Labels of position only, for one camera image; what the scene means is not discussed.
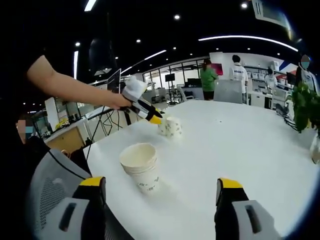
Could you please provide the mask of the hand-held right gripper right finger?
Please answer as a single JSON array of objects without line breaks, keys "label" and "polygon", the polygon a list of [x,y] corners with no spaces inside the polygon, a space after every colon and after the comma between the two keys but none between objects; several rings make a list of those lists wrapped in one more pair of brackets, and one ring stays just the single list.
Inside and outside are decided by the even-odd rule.
[{"label": "hand-held right gripper right finger", "polygon": [[219,178],[214,215],[217,240],[280,240],[274,218],[236,180]]}]

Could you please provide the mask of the person's left hand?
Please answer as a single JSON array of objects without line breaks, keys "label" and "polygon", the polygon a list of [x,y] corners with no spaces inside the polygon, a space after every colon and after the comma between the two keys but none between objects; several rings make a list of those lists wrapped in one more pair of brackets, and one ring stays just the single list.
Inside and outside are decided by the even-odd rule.
[{"label": "person's left hand", "polygon": [[112,109],[120,110],[121,108],[131,107],[132,103],[122,94],[113,93],[110,97],[108,106]]}]

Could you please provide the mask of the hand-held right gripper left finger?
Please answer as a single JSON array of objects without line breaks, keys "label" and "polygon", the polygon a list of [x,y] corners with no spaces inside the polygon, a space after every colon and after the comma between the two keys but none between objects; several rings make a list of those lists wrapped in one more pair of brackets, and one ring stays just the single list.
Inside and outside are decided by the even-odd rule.
[{"label": "hand-held right gripper left finger", "polygon": [[64,198],[46,216],[43,240],[103,240],[105,238],[106,179],[83,180],[72,197]]}]

